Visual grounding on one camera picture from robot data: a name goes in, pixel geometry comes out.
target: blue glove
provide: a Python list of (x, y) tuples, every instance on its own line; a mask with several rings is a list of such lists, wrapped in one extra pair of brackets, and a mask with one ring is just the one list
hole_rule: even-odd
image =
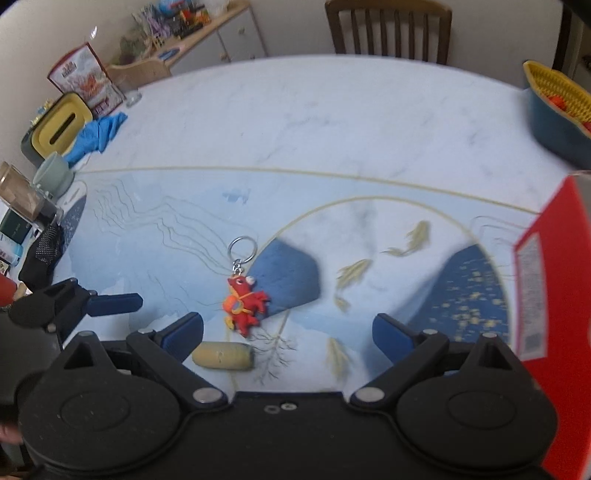
[(78, 133), (72, 150), (64, 155), (64, 160), (72, 168), (87, 153), (97, 150), (103, 153), (109, 141), (115, 138), (117, 130), (126, 120), (127, 115), (118, 113), (86, 124)]

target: wooden shelf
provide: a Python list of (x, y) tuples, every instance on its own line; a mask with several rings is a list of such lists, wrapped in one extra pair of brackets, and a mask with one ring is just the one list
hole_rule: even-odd
[(228, 22), (229, 20), (231, 20), (235, 16), (241, 14), (242, 12), (244, 12), (244, 10), (248, 9), (249, 7), (250, 7), (250, 3), (246, 0), (236, 0), (236, 1), (230, 2), (230, 4), (228, 5), (228, 11), (225, 12), (223, 15), (213, 18), (211, 23), (205, 25), (201, 30), (198, 30), (195, 33), (188, 35), (187, 37), (183, 38), (182, 40), (179, 40), (176, 37), (169, 38), (164, 43), (164, 45), (160, 49), (158, 49), (154, 53), (154, 55), (152, 55), (152, 57), (158, 57), (159, 54), (161, 54), (162, 52), (165, 52), (167, 50), (170, 50), (171, 48), (180, 48), (180, 51), (174, 57), (172, 57), (164, 62), (164, 64), (170, 68), (176, 62), (178, 62), (180, 59), (182, 59), (183, 56), (189, 50), (191, 50), (191, 48), (193, 48), (195, 45), (197, 45), (199, 42), (201, 42), (205, 37), (207, 37), (211, 33), (215, 32), (224, 23)]

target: person's hand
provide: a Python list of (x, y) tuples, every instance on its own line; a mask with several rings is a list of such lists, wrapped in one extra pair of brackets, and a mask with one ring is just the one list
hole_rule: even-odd
[[(0, 424), (0, 442), (20, 445), (22, 443), (21, 432), (16, 425), (10, 423)], [(21, 480), (15, 476), (0, 476), (0, 480)]]

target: green cup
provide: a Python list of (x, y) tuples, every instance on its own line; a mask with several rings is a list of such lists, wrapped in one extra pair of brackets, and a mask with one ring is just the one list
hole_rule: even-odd
[(57, 152), (49, 154), (33, 177), (33, 185), (42, 192), (50, 193), (54, 198), (64, 195), (73, 181), (74, 172)]

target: metal screw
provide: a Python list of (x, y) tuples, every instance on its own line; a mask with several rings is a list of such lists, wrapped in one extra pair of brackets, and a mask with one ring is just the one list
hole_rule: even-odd
[(193, 398), (199, 403), (214, 403), (223, 397), (217, 388), (203, 387), (193, 392)]
[(355, 396), (363, 403), (375, 403), (383, 399), (386, 394), (376, 387), (363, 387), (355, 392)]
[(277, 405), (267, 405), (263, 408), (265, 413), (269, 413), (270, 415), (277, 415), (281, 409)]
[(285, 411), (293, 411), (297, 409), (297, 405), (291, 402), (285, 402), (281, 404), (281, 409)]

